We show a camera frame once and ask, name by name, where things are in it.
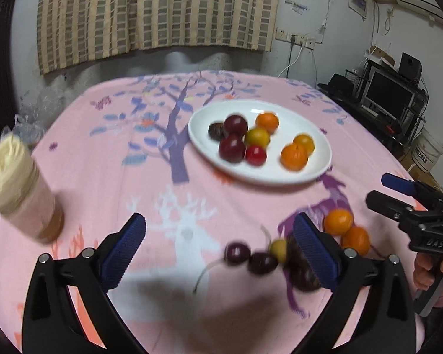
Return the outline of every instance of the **white plate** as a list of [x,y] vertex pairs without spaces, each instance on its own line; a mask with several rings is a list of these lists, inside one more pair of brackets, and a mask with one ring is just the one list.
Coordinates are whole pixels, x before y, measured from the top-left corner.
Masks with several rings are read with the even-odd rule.
[[[218,155],[218,142],[208,136],[208,127],[214,122],[223,122],[230,114],[241,114],[248,121],[249,128],[255,126],[256,117],[263,112],[273,112],[279,117],[279,128],[271,136],[267,147],[267,161],[260,168],[246,161],[231,164]],[[197,110],[188,124],[192,144],[219,169],[242,180],[265,185],[286,185],[305,183],[321,176],[332,161],[332,148],[325,135],[300,114],[282,106],[256,100],[233,100],[215,102]],[[315,151],[308,163],[299,172],[285,169],[279,162],[284,146],[292,143],[299,133],[307,133],[315,143]]]

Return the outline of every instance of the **cardboard box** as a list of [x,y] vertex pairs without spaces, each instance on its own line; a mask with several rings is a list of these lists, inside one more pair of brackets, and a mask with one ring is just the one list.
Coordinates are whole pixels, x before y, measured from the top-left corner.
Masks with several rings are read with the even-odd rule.
[[381,48],[377,47],[376,45],[373,45],[371,49],[369,50],[369,54],[373,55],[377,58],[383,58],[386,60],[390,65],[395,66],[395,60],[388,55],[385,51],[383,51]]

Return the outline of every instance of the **white deer print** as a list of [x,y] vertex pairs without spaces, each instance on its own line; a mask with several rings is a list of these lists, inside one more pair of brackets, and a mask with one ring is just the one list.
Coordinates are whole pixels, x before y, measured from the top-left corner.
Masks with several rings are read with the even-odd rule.
[[[138,202],[139,198],[132,197],[126,208],[131,213],[136,212]],[[174,241],[176,264],[169,268],[154,267],[126,273],[118,287],[110,291],[110,299],[123,319],[171,322],[175,330],[176,354],[185,353],[185,341],[190,335],[204,343],[209,352],[218,353],[203,324],[199,322],[199,311],[208,290],[209,274],[200,282],[197,293],[192,294],[197,278],[206,266],[202,251],[220,250],[220,244],[197,224],[200,220],[211,218],[216,208],[208,210],[205,199],[199,202],[190,193],[187,193],[187,203],[182,206],[170,187],[159,196],[154,206],[162,218],[162,224],[151,224],[147,220],[148,232],[166,231],[166,238]],[[176,221],[170,217],[174,210],[179,215]]]

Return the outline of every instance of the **wall socket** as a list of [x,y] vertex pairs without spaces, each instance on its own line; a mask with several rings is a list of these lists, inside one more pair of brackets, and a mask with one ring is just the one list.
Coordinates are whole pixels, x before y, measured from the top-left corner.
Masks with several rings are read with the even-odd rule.
[[279,41],[291,42],[291,36],[295,37],[294,44],[302,45],[305,43],[306,37],[303,37],[299,33],[289,33],[284,29],[276,28],[275,39]]
[[313,37],[308,37],[307,39],[305,39],[305,42],[304,42],[304,46],[307,48],[307,49],[312,49],[312,50],[314,50],[315,49],[315,42],[316,42],[317,40],[315,40]]
[[276,28],[276,40],[289,41],[289,38],[290,38],[290,36],[286,30],[281,29],[281,28]]

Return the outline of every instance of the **curtain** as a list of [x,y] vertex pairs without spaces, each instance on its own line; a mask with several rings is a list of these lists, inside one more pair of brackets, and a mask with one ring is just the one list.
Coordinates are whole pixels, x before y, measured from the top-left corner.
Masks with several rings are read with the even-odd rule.
[[278,1],[39,0],[40,71],[169,46],[270,51]]

